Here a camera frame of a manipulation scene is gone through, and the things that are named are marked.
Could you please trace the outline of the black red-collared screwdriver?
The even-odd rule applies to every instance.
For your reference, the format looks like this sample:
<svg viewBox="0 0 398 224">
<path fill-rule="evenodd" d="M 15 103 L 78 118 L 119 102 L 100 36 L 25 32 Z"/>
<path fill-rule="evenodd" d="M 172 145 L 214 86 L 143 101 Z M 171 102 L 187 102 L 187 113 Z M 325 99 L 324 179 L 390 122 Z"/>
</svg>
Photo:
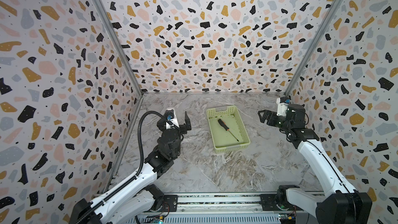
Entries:
<svg viewBox="0 0 398 224">
<path fill-rule="evenodd" d="M 218 119 L 218 123 L 239 142 L 239 139 L 231 132 L 230 128 L 226 125 L 226 123 L 222 119 Z"/>
</svg>

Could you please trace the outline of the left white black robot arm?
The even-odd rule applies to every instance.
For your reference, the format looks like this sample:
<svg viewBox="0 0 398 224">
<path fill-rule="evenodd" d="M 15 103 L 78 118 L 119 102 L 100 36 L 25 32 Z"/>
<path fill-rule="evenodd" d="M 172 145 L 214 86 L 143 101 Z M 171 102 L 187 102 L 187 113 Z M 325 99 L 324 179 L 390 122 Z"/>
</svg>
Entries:
<svg viewBox="0 0 398 224">
<path fill-rule="evenodd" d="M 144 156 L 142 127 L 148 115 L 160 117 L 157 123 L 162 132 L 153 151 Z M 179 124 L 173 109 L 164 114 L 156 111 L 144 113 L 138 122 L 137 140 L 140 152 L 138 169 L 112 189 L 91 201 L 77 202 L 73 208 L 71 224 L 120 224 L 151 208 L 158 210 L 163 193 L 153 184 L 165 174 L 180 156 L 184 135 L 192 129 L 188 115 Z"/>
</svg>

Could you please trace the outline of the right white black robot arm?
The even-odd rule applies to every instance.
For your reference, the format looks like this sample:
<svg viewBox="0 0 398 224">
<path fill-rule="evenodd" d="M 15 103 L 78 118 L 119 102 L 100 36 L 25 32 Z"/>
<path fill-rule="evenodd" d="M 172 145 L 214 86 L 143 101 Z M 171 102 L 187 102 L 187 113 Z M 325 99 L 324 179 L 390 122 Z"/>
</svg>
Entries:
<svg viewBox="0 0 398 224">
<path fill-rule="evenodd" d="M 372 200 L 359 192 L 324 150 L 314 130 L 306 127 L 304 106 L 279 103 L 277 111 L 258 112 L 260 121 L 277 127 L 287 141 L 304 157 L 319 180 L 323 196 L 315 196 L 298 186 L 280 185 L 275 203 L 280 209 L 296 206 L 316 218 L 320 224 L 366 224 Z"/>
</svg>

